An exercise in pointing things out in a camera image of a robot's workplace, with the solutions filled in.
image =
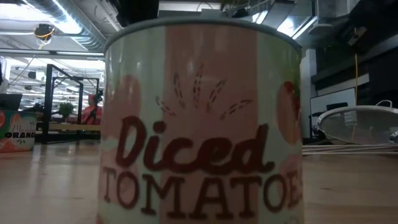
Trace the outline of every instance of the can label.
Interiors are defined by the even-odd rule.
[[[293,47],[169,26],[106,58],[98,223],[303,223]]]

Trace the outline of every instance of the mesh screen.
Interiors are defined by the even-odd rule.
[[[319,128],[331,137],[356,144],[391,144],[389,138],[398,130],[398,114],[355,108],[324,117]]]

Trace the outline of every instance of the can rim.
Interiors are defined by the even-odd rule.
[[[225,26],[235,26],[242,27],[245,29],[252,29],[262,33],[271,34],[276,37],[281,38],[290,44],[300,55],[301,55],[301,46],[290,38],[288,35],[283,34],[276,29],[273,29],[269,26],[259,25],[252,22],[242,21],[240,19],[227,19],[227,18],[202,18],[202,17],[170,17],[170,18],[161,18],[161,19],[151,19],[148,21],[138,22],[136,24],[129,25],[125,29],[115,33],[105,44],[104,52],[106,53],[109,47],[121,37],[125,35],[132,34],[134,32],[138,32],[144,29],[149,29],[158,26],[169,26],[169,25],[184,25],[184,24],[216,24],[216,25],[225,25]]]

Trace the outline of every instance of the can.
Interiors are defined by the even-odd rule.
[[[111,38],[97,223],[304,223],[300,53],[232,19]]]

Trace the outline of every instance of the exposed ductwork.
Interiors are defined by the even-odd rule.
[[[50,21],[90,52],[102,52],[105,37],[82,13],[72,0],[22,0],[28,6],[47,15]]]

